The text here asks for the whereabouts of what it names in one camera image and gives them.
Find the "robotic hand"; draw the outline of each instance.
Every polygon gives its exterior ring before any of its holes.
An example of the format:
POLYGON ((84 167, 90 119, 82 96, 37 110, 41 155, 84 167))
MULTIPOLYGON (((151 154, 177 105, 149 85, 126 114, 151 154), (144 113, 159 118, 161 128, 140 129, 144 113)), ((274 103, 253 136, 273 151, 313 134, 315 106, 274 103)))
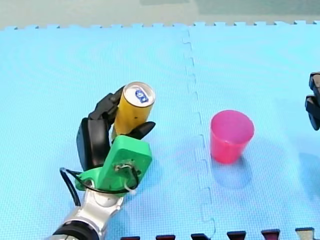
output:
POLYGON ((306 96, 305 109, 314 130, 320 129, 320 72, 310 74, 309 86, 313 95, 306 96))
POLYGON ((82 119, 76 143, 84 172, 60 169, 76 207, 47 240, 104 240, 109 218, 120 210, 124 195, 134 193, 148 169, 150 147, 140 140, 154 128, 154 122, 117 136, 110 145, 109 131, 123 88, 105 96, 82 119), (82 205, 67 173, 75 178, 76 188, 85 191, 82 205))

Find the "plastic cup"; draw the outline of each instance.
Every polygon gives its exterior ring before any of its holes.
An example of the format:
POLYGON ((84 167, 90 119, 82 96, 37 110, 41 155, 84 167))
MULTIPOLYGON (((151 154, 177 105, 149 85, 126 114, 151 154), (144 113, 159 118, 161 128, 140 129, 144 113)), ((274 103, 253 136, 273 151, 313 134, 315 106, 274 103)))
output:
POLYGON ((253 122, 235 110, 217 113, 210 128, 211 156, 222 164, 236 162, 255 133, 253 122))

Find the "green mount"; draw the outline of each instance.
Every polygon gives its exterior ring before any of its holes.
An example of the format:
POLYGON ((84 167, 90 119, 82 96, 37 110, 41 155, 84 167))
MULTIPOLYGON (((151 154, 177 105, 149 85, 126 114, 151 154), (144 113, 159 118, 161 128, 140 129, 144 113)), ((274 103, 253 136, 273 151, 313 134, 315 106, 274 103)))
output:
MULTIPOLYGON (((152 161, 152 154, 148 143, 132 137, 119 135, 115 138, 108 156, 102 167, 84 171, 79 175, 83 181, 92 180, 94 187, 104 191, 118 191, 136 184, 128 168, 117 169, 116 166, 132 165, 138 173, 139 183, 144 177, 152 161)), ((75 187, 80 191, 85 188, 76 180, 75 187)))

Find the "blue foam mat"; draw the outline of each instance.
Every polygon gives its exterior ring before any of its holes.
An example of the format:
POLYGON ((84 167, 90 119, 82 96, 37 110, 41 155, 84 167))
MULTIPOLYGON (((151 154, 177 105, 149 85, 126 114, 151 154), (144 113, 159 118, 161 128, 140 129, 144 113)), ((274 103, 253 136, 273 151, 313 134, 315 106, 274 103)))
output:
POLYGON ((42 239, 73 208, 59 167, 81 170, 75 137, 105 94, 131 82, 156 89, 146 137, 154 161, 138 194, 108 225, 107 239, 295 228, 319 235, 319 133, 304 110, 308 75, 318 70, 320 26, 81 28, 0 31, 1 236, 42 239), (213 163, 209 121, 245 112, 255 137, 242 162, 213 163))

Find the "aluminum can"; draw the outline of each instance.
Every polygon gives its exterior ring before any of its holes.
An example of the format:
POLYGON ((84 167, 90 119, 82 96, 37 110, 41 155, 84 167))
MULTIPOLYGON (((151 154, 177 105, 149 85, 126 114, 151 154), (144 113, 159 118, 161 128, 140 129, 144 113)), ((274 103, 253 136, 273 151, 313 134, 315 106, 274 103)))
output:
POLYGON ((123 88, 111 138, 130 133, 145 123, 155 103, 155 91, 146 83, 135 81, 123 88))

